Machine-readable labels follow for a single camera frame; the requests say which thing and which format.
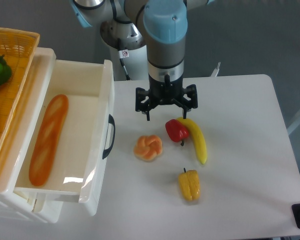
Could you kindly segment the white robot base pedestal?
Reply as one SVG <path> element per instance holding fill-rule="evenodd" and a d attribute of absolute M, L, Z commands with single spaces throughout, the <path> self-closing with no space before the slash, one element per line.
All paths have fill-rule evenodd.
<path fill-rule="evenodd" d="M 100 35 L 109 48 L 115 81 L 148 79 L 147 46 L 133 23 L 105 21 Z"/>

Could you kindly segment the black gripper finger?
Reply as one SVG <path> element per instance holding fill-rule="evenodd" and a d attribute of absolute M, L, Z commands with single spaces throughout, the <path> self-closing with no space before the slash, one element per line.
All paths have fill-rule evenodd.
<path fill-rule="evenodd" d="M 189 101 L 185 98 L 182 99 L 172 99 L 171 100 L 173 105 L 176 105 L 182 109 L 182 118 L 187 118 L 187 113 L 191 110 L 191 106 L 189 104 Z"/>
<path fill-rule="evenodd" d="M 146 120 L 150 121 L 150 111 L 154 108 L 157 107 L 156 102 L 152 102 L 150 100 L 147 100 L 145 103 L 145 115 L 146 115 Z"/>

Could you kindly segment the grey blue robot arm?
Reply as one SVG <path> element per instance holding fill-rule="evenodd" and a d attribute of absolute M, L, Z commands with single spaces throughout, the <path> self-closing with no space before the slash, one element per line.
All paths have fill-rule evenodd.
<path fill-rule="evenodd" d="M 135 110 L 146 116 L 157 106 L 176 105 L 187 112 L 198 107 L 194 84 L 183 87 L 187 12 L 210 0 L 72 0 L 83 27 L 108 20 L 131 24 L 147 48 L 149 89 L 136 88 Z"/>

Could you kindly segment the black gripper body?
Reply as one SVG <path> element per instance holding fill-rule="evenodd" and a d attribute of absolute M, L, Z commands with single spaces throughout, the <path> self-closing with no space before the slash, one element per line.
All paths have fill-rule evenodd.
<path fill-rule="evenodd" d="M 195 84 L 187 87 L 183 86 L 184 78 L 181 76 L 172 80 L 170 76 L 165 75 L 163 81 L 158 81 L 149 77 L 149 89 L 141 87 L 135 89 L 135 110 L 145 113 L 146 101 L 156 102 L 157 106 L 174 105 L 172 99 L 189 101 L 190 109 L 198 107 L 198 93 Z"/>

